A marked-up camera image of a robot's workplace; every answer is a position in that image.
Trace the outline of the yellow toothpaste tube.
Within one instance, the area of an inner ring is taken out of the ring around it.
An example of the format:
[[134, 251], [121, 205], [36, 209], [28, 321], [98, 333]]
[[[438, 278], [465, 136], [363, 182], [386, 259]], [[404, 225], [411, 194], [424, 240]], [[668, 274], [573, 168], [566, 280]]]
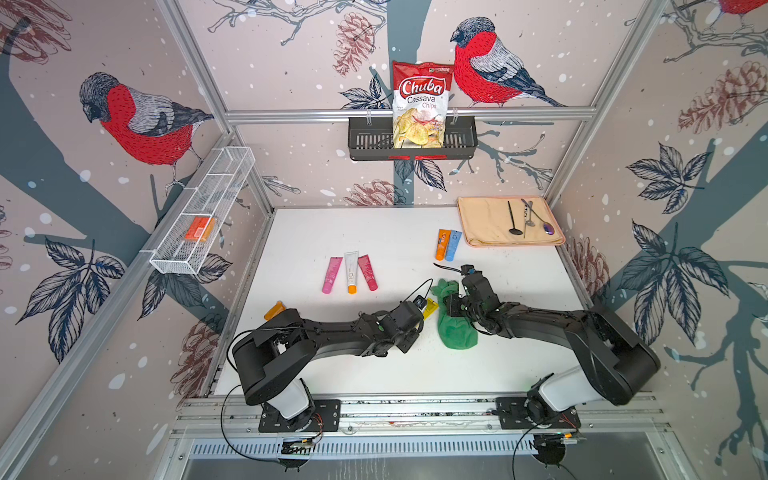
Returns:
[[426, 306], [423, 310], [423, 318], [428, 319], [430, 316], [432, 316], [435, 312], [439, 310], [439, 305], [437, 302], [435, 302], [433, 299], [429, 298], [427, 300]]

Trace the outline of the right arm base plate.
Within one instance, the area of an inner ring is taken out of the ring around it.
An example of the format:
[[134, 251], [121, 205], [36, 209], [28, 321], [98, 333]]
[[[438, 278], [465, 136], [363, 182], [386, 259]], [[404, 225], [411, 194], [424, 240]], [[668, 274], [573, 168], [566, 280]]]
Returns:
[[503, 430], [526, 430], [531, 427], [576, 430], [581, 427], [574, 407], [555, 412], [542, 401], [522, 395], [497, 397], [491, 412], [498, 417]]

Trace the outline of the white toothpaste tube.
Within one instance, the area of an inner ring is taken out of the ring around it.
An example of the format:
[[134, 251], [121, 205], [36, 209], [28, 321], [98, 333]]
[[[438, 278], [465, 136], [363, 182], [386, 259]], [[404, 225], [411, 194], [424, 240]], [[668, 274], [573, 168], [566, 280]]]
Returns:
[[344, 254], [347, 292], [350, 295], [355, 295], [357, 293], [358, 258], [359, 254], [357, 251], [346, 252]]

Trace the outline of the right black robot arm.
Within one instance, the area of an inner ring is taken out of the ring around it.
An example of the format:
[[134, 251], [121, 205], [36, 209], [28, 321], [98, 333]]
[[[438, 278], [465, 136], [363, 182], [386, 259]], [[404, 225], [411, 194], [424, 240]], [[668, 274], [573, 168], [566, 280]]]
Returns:
[[465, 294], [448, 297], [450, 312], [463, 316], [483, 335], [559, 345], [578, 360], [577, 367], [552, 373], [528, 390], [525, 408], [536, 424], [550, 423], [573, 406], [600, 399], [623, 406], [660, 370], [658, 356], [613, 312], [503, 302], [474, 266], [464, 265], [457, 272]]

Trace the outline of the red pink toothpaste tube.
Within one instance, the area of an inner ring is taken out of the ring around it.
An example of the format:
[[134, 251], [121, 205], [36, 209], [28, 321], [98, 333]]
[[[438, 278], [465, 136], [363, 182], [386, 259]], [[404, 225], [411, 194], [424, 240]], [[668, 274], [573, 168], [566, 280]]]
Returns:
[[370, 257], [368, 255], [362, 255], [358, 257], [358, 266], [363, 274], [363, 278], [370, 291], [376, 291], [379, 286], [375, 273], [372, 267]]

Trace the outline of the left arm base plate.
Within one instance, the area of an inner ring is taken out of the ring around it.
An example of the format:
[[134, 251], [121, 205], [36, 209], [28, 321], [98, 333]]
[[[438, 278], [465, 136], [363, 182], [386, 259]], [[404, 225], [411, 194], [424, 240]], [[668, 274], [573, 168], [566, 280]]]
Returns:
[[341, 401], [338, 399], [311, 400], [309, 407], [292, 419], [287, 419], [268, 403], [262, 405], [258, 431], [260, 433], [319, 433], [337, 432]]

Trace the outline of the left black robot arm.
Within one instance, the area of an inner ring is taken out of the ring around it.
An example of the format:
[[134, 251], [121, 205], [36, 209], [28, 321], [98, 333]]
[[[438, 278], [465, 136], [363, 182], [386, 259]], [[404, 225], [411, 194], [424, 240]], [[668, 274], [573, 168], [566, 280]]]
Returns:
[[279, 313], [231, 349], [245, 403], [266, 404], [293, 423], [310, 419], [316, 407], [299, 378], [310, 362], [343, 355], [384, 358], [393, 348], [406, 353], [423, 330], [426, 306], [419, 295], [390, 311], [330, 323], [304, 319], [296, 309]]

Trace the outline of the magenta toothpaste tube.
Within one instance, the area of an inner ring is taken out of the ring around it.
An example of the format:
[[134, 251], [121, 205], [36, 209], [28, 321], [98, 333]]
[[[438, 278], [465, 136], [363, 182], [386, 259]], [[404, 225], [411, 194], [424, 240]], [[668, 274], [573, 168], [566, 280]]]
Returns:
[[322, 285], [323, 294], [328, 295], [332, 292], [342, 261], [342, 257], [331, 257], [329, 259]]

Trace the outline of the orange toothpaste tube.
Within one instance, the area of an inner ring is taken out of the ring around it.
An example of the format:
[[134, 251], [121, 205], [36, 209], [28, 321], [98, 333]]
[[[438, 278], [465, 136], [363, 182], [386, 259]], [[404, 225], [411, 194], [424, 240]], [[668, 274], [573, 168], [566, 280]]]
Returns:
[[437, 246], [435, 251], [435, 259], [438, 261], [443, 261], [445, 259], [445, 254], [447, 251], [447, 247], [450, 243], [452, 231], [449, 229], [440, 229], [438, 232], [438, 238], [437, 238]]

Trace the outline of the green cleaning cloth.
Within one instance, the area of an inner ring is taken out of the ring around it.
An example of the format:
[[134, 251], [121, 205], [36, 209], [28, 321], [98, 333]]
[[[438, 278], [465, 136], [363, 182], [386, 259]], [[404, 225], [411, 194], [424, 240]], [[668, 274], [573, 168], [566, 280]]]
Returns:
[[448, 301], [459, 294], [458, 282], [440, 279], [431, 288], [431, 293], [439, 306], [437, 329], [443, 344], [452, 350], [468, 350], [475, 347], [478, 344], [478, 332], [461, 314], [453, 315], [448, 305]]

